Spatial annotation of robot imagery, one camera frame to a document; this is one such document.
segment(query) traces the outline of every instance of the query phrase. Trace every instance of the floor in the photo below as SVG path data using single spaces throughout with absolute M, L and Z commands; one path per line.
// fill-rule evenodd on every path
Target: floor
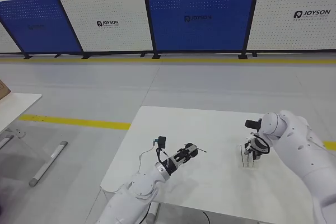
M 0 78 L 13 92 L 43 94 L 28 114 L 130 123 L 142 105 L 251 113 L 286 109 L 304 116 L 322 140 L 336 141 L 336 64 L 0 62 Z M 27 132 L 25 141 L 33 149 L 52 152 L 61 141 L 69 145 L 34 188 L 28 182 L 43 164 L 35 150 L 19 139 L 0 150 L 0 224 L 95 223 L 106 203 L 100 182 L 125 131 L 16 124 Z M 331 154 L 336 164 L 336 151 Z M 208 215 L 212 224 L 255 223 Z M 157 223 L 208 220 L 201 211 L 162 206 Z

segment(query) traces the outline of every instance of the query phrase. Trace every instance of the joyson logo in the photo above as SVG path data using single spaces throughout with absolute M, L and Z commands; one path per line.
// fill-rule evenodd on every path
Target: joyson logo
M 205 15 L 205 16 L 184 16 L 184 22 L 191 22 L 193 20 L 211 20 L 212 16 Z
M 314 18 L 314 17 L 327 17 L 331 10 L 309 10 L 309 11 L 296 11 L 293 18 Z
M 110 21 L 97 21 L 98 27 L 104 26 L 119 26 L 118 20 L 110 20 Z

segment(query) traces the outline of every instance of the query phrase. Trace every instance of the black cable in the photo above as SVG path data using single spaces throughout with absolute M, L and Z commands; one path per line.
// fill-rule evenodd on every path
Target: black cable
M 141 220 L 141 222 L 139 222 L 139 224 L 141 224 L 141 223 L 147 218 L 147 216 L 148 216 L 148 212 L 150 211 L 150 208 L 151 208 L 151 204 L 152 204 L 152 203 L 150 203 L 150 206 L 148 207 L 148 210 L 147 210 L 146 215 L 145 215 L 144 218 Z
M 156 149 L 156 152 L 157 152 L 157 157 L 158 157 L 158 161 L 160 162 L 160 163 L 162 163 L 162 161 L 161 161 L 161 149 L 160 148 L 157 148 Z
M 209 219 L 208 215 L 206 214 L 206 212 L 203 212 L 205 216 L 207 216 L 208 222 L 209 224 L 211 224 L 211 220 Z

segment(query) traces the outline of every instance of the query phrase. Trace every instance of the white tabletop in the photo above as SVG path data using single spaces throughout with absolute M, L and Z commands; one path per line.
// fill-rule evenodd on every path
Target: white tabletop
M 10 93 L 0 100 L 0 134 L 40 98 L 41 94 Z
M 138 111 L 101 187 L 116 191 L 138 170 L 139 155 L 152 140 L 166 136 L 173 155 L 185 143 L 206 150 L 183 164 L 161 185 L 156 202 L 269 223 L 313 223 L 312 202 L 303 182 L 275 151 L 262 156 L 258 169 L 240 167 L 237 146 L 246 142 L 247 119 L 261 114 L 143 106 Z M 156 151 L 142 156 L 141 171 L 157 162 Z

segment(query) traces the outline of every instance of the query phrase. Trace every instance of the black frame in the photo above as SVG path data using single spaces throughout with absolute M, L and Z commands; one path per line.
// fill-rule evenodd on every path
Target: black frame
M 147 11 L 147 18 L 148 18 L 148 25 L 150 27 L 150 34 L 151 34 L 151 41 L 152 41 L 152 48 L 153 50 L 140 50 L 140 51 L 108 51 L 108 52 L 86 52 L 83 50 L 82 45 L 76 35 L 76 32 L 74 31 L 74 28 L 68 18 L 68 15 L 62 5 L 61 0 L 58 0 L 58 4 L 63 11 L 63 14 L 67 20 L 67 23 L 74 34 L 74 38 L 80 47 L 80 52 L 25 52 L 23 48 L 20 46 L 18 41 L 15 39 L 14 35 L 10 32 L 8 27 L 5 25 L 3 20 L 0 17 L 0 23 L 5 28 L 9 36 L 12 38 L 12 40 L 15 42 L 17 47 L 20 49 L 21 52 L 14 52 L 14 53 L 0 53 L 2 55 L 24 55 L 24 59 L 30 59 L 32 56 L 30 54 L 52 54 L 55 55 L 55 58 L 59 57 L 62 54 L 70 54 L 70 55 L 82 55 L 82 59 L 87 59 L 90 56 L 94 55 L 116 55 L 116 54 L 141 54 L 141 57 L 144 57 L 148 53 L 152 53 L 153 57 L 152 59 L 159 59 L 160 55 L 162 53 L 237 53 L 239 59 L 247 59 L 248 56 L 247 53 L 251 53 L 253 57 L 257 57 L 258 53 L 336 53 L 336 49 L 323 49 L 323 50 L 247 50 L 249 37 L 250 37 L 250 31 L 251 26 L 253 24 L 254 19 L 254 12 L 255 12 L 255 6 L 256 6 L 257 0 L 252 0 L 251 6 L 250 6 L 250 13 L 248 18 L 248 24 L 246 27 L 246 33 L 244 37 L 244 43 L 243 48 L 241 50 L 157 50 L 156 46 L 156 40 L 153 32 L 153 23 L 152 23 L 152 16 L 151 16 L 151 10 L 150 10 L 150 3 L 149 0 L 144 0 L 144 3 L 146 5 L 146 11 Z

